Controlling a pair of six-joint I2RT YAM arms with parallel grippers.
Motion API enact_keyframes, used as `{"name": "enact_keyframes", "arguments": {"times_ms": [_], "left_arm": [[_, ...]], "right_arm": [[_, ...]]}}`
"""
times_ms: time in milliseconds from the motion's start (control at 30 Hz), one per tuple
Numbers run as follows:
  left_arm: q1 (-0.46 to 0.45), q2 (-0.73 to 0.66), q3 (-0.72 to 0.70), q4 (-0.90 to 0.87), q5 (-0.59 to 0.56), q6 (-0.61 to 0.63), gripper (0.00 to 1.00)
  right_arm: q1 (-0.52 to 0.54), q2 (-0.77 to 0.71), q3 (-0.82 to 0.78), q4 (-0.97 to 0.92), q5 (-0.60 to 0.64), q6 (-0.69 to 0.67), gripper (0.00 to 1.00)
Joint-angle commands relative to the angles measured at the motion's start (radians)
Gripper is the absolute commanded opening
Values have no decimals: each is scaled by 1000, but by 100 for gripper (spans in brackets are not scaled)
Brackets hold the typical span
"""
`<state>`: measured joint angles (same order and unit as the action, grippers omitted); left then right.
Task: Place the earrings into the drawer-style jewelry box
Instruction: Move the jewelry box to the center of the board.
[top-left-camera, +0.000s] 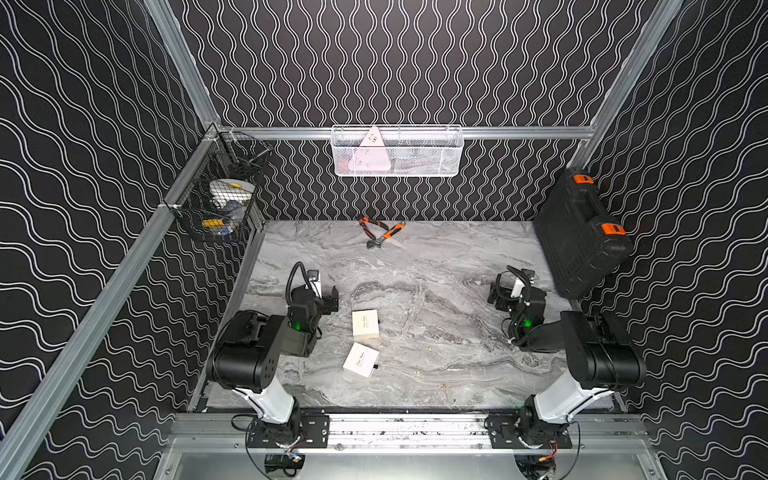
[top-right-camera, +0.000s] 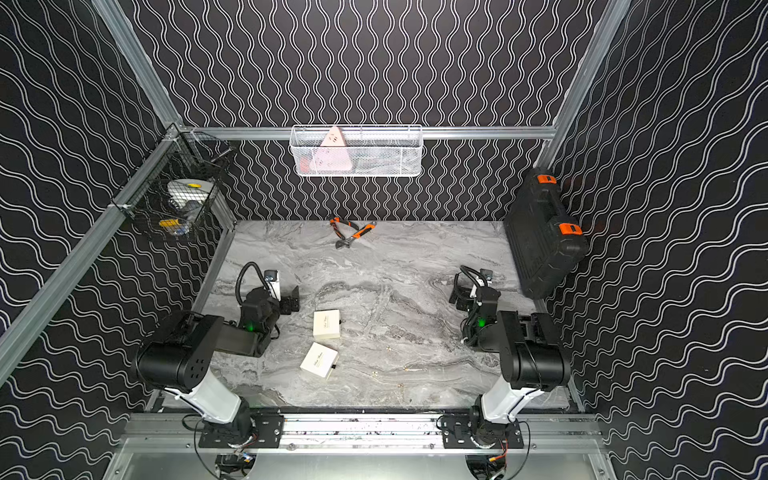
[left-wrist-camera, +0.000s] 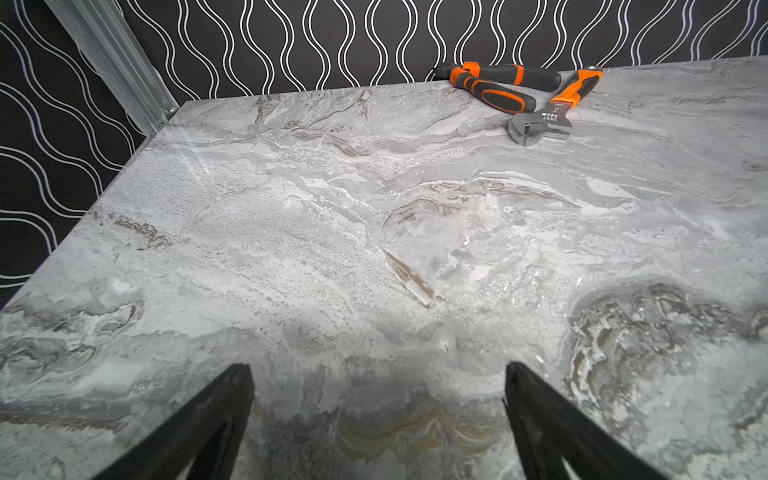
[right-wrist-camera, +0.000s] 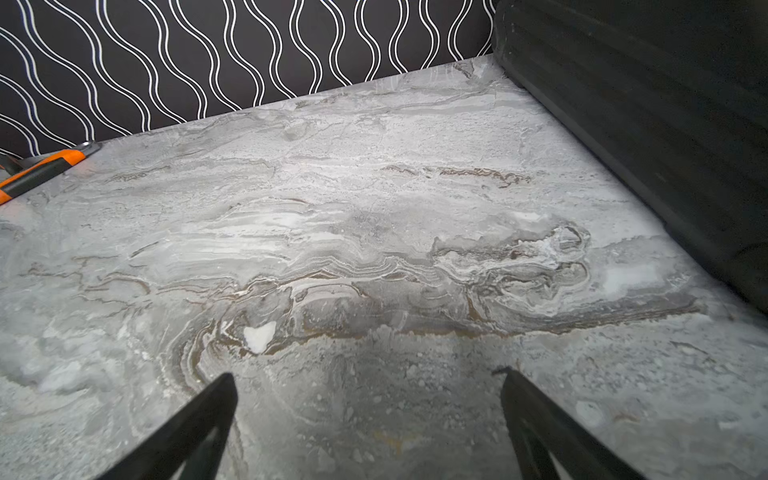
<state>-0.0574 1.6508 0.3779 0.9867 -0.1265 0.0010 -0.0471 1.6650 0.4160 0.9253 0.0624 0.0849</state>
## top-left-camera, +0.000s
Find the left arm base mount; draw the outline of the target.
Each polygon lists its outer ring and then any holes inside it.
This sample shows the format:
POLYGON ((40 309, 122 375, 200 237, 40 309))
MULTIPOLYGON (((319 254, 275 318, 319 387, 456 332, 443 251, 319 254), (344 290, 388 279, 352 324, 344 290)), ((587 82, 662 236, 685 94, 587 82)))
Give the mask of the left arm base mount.
POLYGON ((246 447, 251 449, 323 449, 328 444, 330 417, 301 414, 285 424, 256 420, 246 431, 246 447))

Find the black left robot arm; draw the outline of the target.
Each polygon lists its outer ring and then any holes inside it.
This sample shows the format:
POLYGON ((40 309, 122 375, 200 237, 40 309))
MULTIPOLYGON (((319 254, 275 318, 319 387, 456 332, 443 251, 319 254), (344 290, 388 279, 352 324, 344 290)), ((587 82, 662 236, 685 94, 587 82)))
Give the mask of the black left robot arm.
POLYGON ((322 337, 319 321, 336 313, 339 293, 319 296, 313 287, 296 287, 283 315, 237 312, 225 325, 206 362, 206 376, 242 397, 268 425, 294 422, 297 400, 276 378, 283 355, 307 358, 322 337))

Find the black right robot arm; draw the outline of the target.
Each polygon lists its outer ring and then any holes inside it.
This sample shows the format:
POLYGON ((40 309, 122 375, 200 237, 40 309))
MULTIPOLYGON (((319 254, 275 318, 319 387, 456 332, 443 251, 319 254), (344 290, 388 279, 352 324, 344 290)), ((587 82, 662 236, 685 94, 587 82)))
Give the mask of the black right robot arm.
POLYGON ((487 299, 507 314, 502 330, 512 346, 566 356, 566 371, 522 407, 520 417, 528 429, 567 425, 595 401, 644 382, 645 361, 615 315, 565 310, 558 321, 547 322, 546 293, 533 285, 532 274, 507 267, 496 275, 487 299))

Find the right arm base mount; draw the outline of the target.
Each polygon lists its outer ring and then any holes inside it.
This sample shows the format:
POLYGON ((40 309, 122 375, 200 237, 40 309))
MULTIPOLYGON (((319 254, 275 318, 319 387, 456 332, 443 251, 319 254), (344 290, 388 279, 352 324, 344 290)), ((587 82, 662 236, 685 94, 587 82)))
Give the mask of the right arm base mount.
POLYGON ((483 422, 493 449, 571 449, 567 424, 551 424, 528 414, 489 415, 483 422))

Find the cream jewelry box sleeve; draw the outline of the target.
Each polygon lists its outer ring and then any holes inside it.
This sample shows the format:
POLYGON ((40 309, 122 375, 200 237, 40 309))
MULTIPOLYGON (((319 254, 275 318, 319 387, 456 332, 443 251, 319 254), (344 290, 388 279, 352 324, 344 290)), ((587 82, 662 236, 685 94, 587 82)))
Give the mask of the cream jewelry box sleeve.
POLYGON ((380 335, 378 312, 375 309, 353 311, 352 334, 356 342, 377 339, 380 335))

